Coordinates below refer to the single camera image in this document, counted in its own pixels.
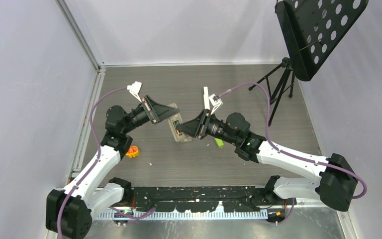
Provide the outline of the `slim white remote control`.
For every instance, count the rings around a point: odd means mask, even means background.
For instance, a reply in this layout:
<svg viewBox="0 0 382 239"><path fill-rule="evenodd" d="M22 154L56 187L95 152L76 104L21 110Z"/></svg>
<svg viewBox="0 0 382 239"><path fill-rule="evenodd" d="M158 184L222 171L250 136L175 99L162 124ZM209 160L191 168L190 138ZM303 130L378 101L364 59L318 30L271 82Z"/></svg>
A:
<svg viewBox="0 0 382 239"><path fill-rule="evenodd" d="M203 103L204 103L204 108L206 110L209 110L210 109L210 102L209 102L208 87L206 87L206 86L203 87Z"/></svg>

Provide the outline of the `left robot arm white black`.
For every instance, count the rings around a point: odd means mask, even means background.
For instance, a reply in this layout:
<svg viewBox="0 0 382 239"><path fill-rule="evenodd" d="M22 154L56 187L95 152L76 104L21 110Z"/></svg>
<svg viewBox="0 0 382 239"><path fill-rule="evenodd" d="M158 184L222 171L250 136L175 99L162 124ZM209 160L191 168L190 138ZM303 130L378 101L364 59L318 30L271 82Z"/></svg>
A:
<svg viewBox="0 0 382 239"><path fill-rule="evenodd" d="M131 183L112 178L101 190L97 187L108 172L128 153L132 137L128 133L147 122L157 124L179 109L160 104L146 95L139 105L126 112L115 105L106 112L106 133L98 150L80 174L63 189L53 189L46 199L46 229L59 237L83 239L92 222L110 206L127 206L132 202Z"/></svg>

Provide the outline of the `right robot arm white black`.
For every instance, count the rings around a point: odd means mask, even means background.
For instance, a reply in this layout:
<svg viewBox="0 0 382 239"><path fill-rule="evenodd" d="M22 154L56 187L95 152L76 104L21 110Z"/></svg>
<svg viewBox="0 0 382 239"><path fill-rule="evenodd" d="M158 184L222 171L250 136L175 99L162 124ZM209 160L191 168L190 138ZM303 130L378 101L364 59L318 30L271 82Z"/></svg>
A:
<svg viewBox="0 0 382 239"><path fill-rule="evenodd" d="M264 190L270 204L282 199L320 200L337 211L346 212L358 184L346 158L333 153L330 157L306 154L268 141L250 130L250 123L240 113L226 120L203 110L196 118L176 126L179 132L203 139L207 135L235 146L234 152L245 161L273 165L299 175L299 178L272 176Z"/></svg>

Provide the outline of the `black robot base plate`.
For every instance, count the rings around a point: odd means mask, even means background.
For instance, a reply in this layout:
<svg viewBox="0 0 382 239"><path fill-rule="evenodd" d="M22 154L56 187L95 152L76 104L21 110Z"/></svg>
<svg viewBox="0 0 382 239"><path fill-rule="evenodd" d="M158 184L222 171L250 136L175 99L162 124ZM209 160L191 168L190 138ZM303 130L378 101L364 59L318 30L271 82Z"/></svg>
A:
<svg viewBox="0 0 382 239"><path fill-rule="evenodd" d="M128 207L146 212L184 213L213 212L223 207L224 212L256 212L271 206L284 208L291 199L281 199L263 187L256 186L186 186L186 187L133 187L126 199L115 207Z"/></svg>

